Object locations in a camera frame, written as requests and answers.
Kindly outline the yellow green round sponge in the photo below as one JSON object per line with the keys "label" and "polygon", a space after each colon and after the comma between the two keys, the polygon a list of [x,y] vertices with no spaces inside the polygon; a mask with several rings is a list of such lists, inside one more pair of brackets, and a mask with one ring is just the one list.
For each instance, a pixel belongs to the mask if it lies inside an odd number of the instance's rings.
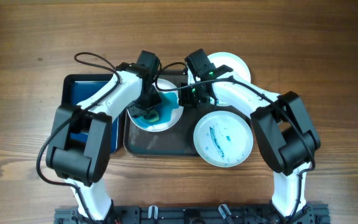
{"label": "yellow green round sponge", "polygon": [[147,114],[143,116],[143,118],[148,123],[154,123],[160,119],[160,116],[157,110],[150,110]]}

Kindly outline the white plate blue puddle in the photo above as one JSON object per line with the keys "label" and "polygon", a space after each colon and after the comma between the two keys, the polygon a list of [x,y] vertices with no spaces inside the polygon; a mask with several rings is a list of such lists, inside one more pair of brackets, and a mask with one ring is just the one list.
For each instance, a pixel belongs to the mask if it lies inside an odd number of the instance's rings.
{"label": "white plate blue puddle", "polygon": [[159,91],[162,98],[161,104],[157,105],[156,110],[159,115],[158,121],[146,121],[143,117],[133,118],[130,120],[140,129],[148,132],[166,131],[173,127],[181,118],[184,107],[178,104],[177,91]]}

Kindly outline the white plate long blue streak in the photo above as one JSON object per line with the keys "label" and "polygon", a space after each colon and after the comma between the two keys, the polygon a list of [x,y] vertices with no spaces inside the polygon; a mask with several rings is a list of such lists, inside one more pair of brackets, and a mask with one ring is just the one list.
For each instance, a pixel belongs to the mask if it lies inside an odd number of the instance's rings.
{"label": "white plate long blue streak", "polygon": [[193,142],[197,153],[209,164],[234,167],[250,155],[254,138],[248,123],[229,111],[213,111],[196,124]]}

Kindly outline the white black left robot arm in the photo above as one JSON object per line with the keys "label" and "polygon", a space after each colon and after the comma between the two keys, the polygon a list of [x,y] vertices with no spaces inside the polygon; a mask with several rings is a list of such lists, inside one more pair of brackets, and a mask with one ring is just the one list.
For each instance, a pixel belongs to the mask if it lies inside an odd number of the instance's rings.
{"label": "white black left robot arm", "polygon": [[153,87],[159,62],[122,63],[98,92],[78,105],[60,105],[51,135],[39,154],[47,167],[63,179],[78,202],[80,220],[85,223],[117,223],[114,205],[107,194],[106,171],[113,121],[128,107],[143,115],[160,102]]}

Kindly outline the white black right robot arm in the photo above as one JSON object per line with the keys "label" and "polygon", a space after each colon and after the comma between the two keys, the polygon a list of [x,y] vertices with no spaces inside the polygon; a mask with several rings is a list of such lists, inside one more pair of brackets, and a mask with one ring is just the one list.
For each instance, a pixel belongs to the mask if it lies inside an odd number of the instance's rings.
{"label": "white black right robot arm", "polygon": [[226,65],[192,74],[200,80],[179,88],[179,104],[198,105],[212,97],[249,117],[260,154],[273,170],[273,206],[287,220],[294,219],[306,204],[306,173],[314,170],[314,154],[321,146],[300,96],[263,90]]}

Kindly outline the dark brown serving tray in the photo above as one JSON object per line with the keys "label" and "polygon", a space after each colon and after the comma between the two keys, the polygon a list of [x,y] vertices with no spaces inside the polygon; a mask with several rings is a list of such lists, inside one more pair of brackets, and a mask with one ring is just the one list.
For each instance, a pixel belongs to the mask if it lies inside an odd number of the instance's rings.
{"label": "dark brown serving tray", "polygon": [[137,127],[127,113],[122,124],[122,144],[135,156],[197,156],[193,132],[197,122],[213,111],[230,111],[239,115],[247,124],[250,119],[232,106],[202,104],[197,108],[185,107],[181,118],[171,128],[162,132],[148,132]]}

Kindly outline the blue water tray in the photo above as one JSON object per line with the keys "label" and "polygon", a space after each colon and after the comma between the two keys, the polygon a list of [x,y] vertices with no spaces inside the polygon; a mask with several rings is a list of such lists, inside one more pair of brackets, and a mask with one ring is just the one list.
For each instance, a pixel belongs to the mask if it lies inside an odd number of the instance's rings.
{"label": "blue water tray", "polygon": [[[76,105],[88,99],[105,86],[111,78],[111,74],[71,74],[66,76],[63,81],[62,104]],[[112,123],[110,154],[114,154],[122,147],[124,121],[124,112],[122,111]]]}

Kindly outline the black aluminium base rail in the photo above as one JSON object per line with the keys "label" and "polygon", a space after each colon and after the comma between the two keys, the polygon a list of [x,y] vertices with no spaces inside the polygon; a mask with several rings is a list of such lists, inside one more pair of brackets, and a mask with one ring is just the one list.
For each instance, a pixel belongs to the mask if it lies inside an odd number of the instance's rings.
{"label": "black aluminium base rail", "polygon": [[[115,206],[113,218],[98,223],[287,223],[269,204],[242,207],[139,207]],[[55,209],[53,223],[91,223],[76,207]],[[331,217],[326,204],[307,203],[291,223],[329,224]]]}

